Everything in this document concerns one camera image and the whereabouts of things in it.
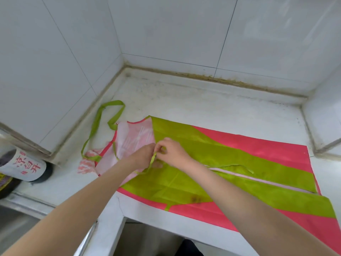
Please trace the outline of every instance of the person's left hand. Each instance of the person's left hand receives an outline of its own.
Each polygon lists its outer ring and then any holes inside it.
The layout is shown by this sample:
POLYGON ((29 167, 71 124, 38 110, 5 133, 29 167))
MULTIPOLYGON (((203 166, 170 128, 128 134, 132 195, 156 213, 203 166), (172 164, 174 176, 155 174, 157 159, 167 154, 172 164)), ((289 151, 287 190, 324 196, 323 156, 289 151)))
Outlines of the person's left hand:
POLYGON ((154 147, 155 144, 149 144, 142 146, 139 150, 134 152, 131 157, 136 163, 136 170, 137 169, 146 169, 149 167, 151 158, 154 154, 154 147))

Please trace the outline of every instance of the person's right arm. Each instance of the person's right arm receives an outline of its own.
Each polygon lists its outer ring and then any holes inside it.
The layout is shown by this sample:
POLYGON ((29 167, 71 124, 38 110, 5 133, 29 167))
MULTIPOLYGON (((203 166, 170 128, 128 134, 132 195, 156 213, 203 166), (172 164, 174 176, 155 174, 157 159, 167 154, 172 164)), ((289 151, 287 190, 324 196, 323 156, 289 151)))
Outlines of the person's right arm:
POLYGON ((259 255, 338 255, 285 215, 192 159, 178 142, 166 137, 154 151, 158 159, 194 179, 259 255))

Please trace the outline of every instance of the black pants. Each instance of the black pants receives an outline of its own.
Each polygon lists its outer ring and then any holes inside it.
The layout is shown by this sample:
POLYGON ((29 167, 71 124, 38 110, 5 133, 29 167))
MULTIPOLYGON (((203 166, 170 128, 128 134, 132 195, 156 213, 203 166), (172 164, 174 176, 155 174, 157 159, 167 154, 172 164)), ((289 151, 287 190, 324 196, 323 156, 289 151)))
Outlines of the black pants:
POLYGON ((185 239, 175 256, 204 256, 191 240, 185 239))

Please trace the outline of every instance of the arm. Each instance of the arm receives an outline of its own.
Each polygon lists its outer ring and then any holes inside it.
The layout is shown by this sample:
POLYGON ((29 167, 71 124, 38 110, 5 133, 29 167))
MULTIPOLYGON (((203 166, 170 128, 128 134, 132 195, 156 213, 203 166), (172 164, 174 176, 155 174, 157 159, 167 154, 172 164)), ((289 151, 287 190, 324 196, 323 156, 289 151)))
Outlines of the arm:
POLYGON ((134 170, 149 166, 154 146, 143 146, 119 160, 100 178, 57 206, 3 256, 73 255, 122 181, 134 170))
POLYGON ((193 160, 178 142, 166 137, 155 151, 158 159, 202 186, 259 255, 338 255, 291 219, 193 160), (160 153, 161 147, 166 151, 160 153))

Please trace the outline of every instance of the forearm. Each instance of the forearm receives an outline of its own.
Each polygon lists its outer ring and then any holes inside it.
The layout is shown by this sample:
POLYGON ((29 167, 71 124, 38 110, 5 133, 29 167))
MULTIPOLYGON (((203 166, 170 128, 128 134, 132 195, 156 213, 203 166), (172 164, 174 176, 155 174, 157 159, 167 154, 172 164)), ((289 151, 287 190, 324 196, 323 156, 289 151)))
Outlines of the forearm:
POLYGON ((184 171, 209 194, 260 255, 337 255, 258 198, 192 161, 184 171))
POLYGON ((120 160, 100 178, 57 206, 3 256, 73 255, 135 162, 120 160))

